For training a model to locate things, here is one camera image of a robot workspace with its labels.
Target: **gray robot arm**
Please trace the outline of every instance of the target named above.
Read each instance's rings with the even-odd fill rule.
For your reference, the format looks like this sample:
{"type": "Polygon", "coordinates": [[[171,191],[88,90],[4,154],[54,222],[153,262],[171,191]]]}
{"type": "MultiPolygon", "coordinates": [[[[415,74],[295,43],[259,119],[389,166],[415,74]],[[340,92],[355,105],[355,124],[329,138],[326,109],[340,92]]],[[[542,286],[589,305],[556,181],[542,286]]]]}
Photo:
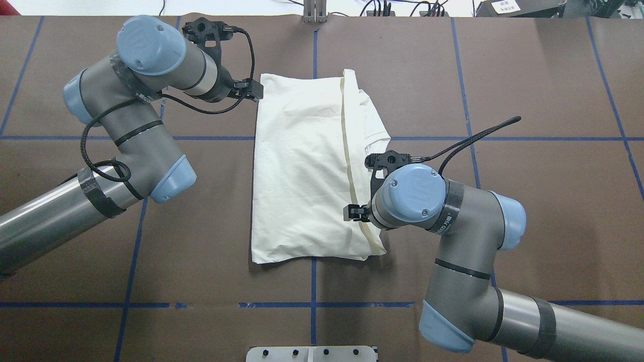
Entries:
{"type": "MultiPolygon", "coordinates": [[[[409,155],[379,157],[401,165],[409,155]]],[[[490,286],[497,250],[513,249],[526,228],[516,200],[406,164],[369,204],[349,205],[345,220],[441,235],[420,321],[423,337],[439,347],[467,353],[478,339],[552,361],[644,361],[644,330],[490,286]]]]}
{"type": "Polygon", "coordinates": [[[127,165],[131,176],[115,182],[108,178],[126,178],[120,167],[98,167],[108,178],[85,167],[77,177],[0,216],[1,277],[139,200],[150,196],[165,202],[195,182],[188,159],[150,105],[160,98],[160,90],[171,86],[207,102],[261,98],[261,85],[252,80],[252,71],[249,79],[232,80],[221,65],[220,44],[205,47],[206,41],[219,43],[245,31],[204,18],[183,31],[188,39],[157,18],[133,17],[118,33],[117,49],[65,85],[68,109],[85,124],[128,104],[102,117],[98,125],[118,147],[115,160],[127,165]]]}

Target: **black strap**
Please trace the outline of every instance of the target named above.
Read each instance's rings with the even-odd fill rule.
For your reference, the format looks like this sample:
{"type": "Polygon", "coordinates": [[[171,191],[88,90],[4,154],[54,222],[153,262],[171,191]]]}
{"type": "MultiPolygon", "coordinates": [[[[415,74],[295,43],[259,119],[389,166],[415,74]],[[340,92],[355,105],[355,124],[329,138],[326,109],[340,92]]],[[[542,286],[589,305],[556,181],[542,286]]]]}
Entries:
{"type": "MultiPolygon", "coordinates": [[[[123,171],[121,170],[121,168],[120,168],[120,167],[114,167],[114,170],[117,172],[118,177],[120,177],[120,178],[124,178],[124,177],[125,177],[125,174],[123,173],[123,171]]],[[[143,196],[141,196],[141,194],[137,192],[137,190],[134,188],[134,186],[132,186],[132,184],[130,184],[130,183],[129,183],[129,180],[127,180],[127,181],[123,181],[123,183],[125,184],[125,187],[127,187],[127,188],[128,188],[128,190],[129,190],[129,192],[132,194],[132,196],[134,196],[135,198],[137,198],[137,199],[139,199],[139,200],[143,200],[143,199],[144,199],[144,197],[143,197],[143,196]]]]}
{"type": "Polygon", "coordinates": [[[117,51],[115,50],[109,56],[109,65],[112,66],[114,74],[117,75],[121,83],[134,93],[140,100],[144,102],[154,102],[161,99],[161,96],[156,94],[155,91],[148,88],[137,76],[132,72],[132,69],[121,60],[117,51]]]}
{"type": "Polygon", "coordinates": [[[132,137],[138,135],[139,133],[143,133],[143,132],[149,130],[150,128],[157,127],[157,126],[160,126],[162,124],[163,124],[163,122],[161,122],[161,120],[154,120],[154,121],[152,121],[150,123],[146,123],[143,126],[141,126],[139,128],[136,128],[136,129],[133,129],[130,132],[127,132],[125,135],[122,135],[116,141],[114,141],[114,144],[117,145],[117,147],[119,147],[120,145],[123,144],[123,142],[131,139],[132,137]]]}
{"type": "Polygon", "coordinates": [[[497,292],[497,298],[498,298],[497,323],[494,324],[494,330],[492,330],[492,334],[488,339],[485,340],[485,342],[490,342],[497,337],[497,334],[501,329],[501,322],[503,321],[503,309],[504,309],[503,294],[498,288],[494,288],[494,290],[497,292]]]}
{"type": "Polygon", "coordinates": [[[543,299],[531,298],[535,300],[536,306],[539,309],[539,334],[532,348],[519,353],[539,359],[546,357],[550,353],[550,350],[553,349],[554,343],[557,340],[557,321],[553,306],[550,303],[543,299]]]}
{"type": "Polygon", "coordinates": [[[479,278],[479,279],[489,280],[492,277],[492,275],[490,275],[490,274],[486,274],[484,272],[475,271],[475,270],[472,270],[472,269],[461,267],[460,265],[452,264],[450,262],[446,262],[446,261],[438,259],[438,258],[436,258],[436,260],[434,260],[434,263],[436,263],[436,265],[438,265],[438,266],[441,266],[441,267],[444,267],[444,268],[447,268],[447,269],[451,269],[453,271],[461,272],[461,273],[467,274],[469,276],[474,276],[474,277],[479,278]]]}
{"type": "Polygon", "coordinates": [[[436,220],[436,224],[428,230],[429,232],[438,235],[443,235],[448,232],[452,224],[454,224],[454,221],[456,221],[456,217],[459,215],[460,206],[463,204],[463,196],[465,193],[465,185],[461,183],[452,180],[445,180],[445,186],[447,187],[445,203],[440,210],[440,215],[436,220]]]}
{"type": "Polygon", "coordinates": [[[80,188],[85,197],[91,202],[98,212],[106,218],[115,218],[122,214],[125,209],[121,209],[111,198],[105,196],[100,189],[99,183],[94,178],[94,172],[89,167],[84,167],[78,175],[80,188]]]}

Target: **white cloth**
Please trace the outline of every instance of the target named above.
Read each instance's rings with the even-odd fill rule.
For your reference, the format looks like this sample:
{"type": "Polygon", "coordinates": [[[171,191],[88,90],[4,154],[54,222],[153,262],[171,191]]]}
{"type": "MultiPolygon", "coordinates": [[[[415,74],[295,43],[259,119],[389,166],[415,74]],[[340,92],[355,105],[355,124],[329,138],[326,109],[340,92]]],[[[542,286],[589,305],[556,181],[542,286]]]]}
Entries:
{"type": "Polygon", "coordinates": [[[251,252],[255,263],[299,256],[365,260],[386,253],[371,223],[346,222],[370,198],[365,156],[391,139],[355,72],[292,79],[262,74],[255,136],[251,252]]]}

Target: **table surface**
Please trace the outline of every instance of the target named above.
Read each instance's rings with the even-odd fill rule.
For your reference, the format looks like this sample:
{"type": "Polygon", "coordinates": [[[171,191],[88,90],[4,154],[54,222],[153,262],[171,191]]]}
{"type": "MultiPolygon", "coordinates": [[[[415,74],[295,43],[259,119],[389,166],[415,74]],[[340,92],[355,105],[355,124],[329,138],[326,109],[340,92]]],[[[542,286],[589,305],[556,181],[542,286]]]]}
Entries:
{"type": "MultiPolygon", "coordinates": [[[[0,214],[82,167],[82,124],[62,86],[112,51],[126,19],[0,17],[0,214]]],[[[217,19],[251,34],[258,75],[354,69],[399,152],[431,155],[523,116],[445,171],[527,211],[522,243],[498,254],[493,283],[644,328],[644,44],[624,36],[644,23],[217,19]]],[[[243,38],[223,45],[223,63],[245,76],[243,38]]],[[[256,105],[214,117],[155,106],[196,184],[130,207],[0,284],[1,360],[243,361],[255,346],[356,344],[378,346],[381,361],[532,361],[483,342],[452,354],[420,336],[438,245],[421,229],[383,232],[388,253],[366,262],[253,264],[256,105]]],[[[88,149],[95,160],[117,152],[103,129],[88,149]]]]}

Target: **light blue cap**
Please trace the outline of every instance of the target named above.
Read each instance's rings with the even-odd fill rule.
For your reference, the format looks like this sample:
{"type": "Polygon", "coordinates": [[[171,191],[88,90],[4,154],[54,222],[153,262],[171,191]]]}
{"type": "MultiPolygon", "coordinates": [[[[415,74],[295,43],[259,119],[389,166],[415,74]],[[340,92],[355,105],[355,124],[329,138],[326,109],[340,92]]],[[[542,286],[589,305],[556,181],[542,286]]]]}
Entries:
{"type": "Polygon", "coordinates": [[[156,203],[161,204],[184,192],[194,184],[196,179],[197,175],[194,173],[193,167],[190,166],[190,162],[185,155],[181,155],[155,186],[150,196],[156,203]]]}
{"type": "Polygon", "coordinates": [[[490,192],[496,196],[498,203],[501,205],[503,221],[506,226],[503,245],[499,249],[512,250],[519,244],[521,236],[526,232],[526,210],[519,201],[499,195],[494,191],[490,192]]]}
{"type": "Polygon", "coordinates": [[[387,176],[383,186],[384,208],[398,220],[429,220],[445,202],[445,181],[424,164],[405,165],[387,176]]]}
{"type": "MultiPolygon", "coordinates": [[[[65,87],[62,88],[62,99],[65,101],[65,106],[70,111],[71,114],[75,115],[79,121],[88,124],[91,122],[92,117],[87,108],[85,108],[85,103],[82,101],[81,96],[81,77],[82,74],[87,70],[83,69],[78,73],[74,78],[72,78],[65,87]]],[[[94,124],[94,127],[100,127],[100,122],[94,124]]]]}
{"type": "Polygon", "coordinates": [[[474,339],[432,308],[427,301],[422,301],[419,330],[425,339],[452,352],[468,353],[472,350],[475,342],[474,339]]]}
{"type": "Polygon", "coordinates": [[[117,34],[118,56],[132,70],[163,75],[184,61],[186,47],[181,33],[150,15],[128,19],[117,34]]]}

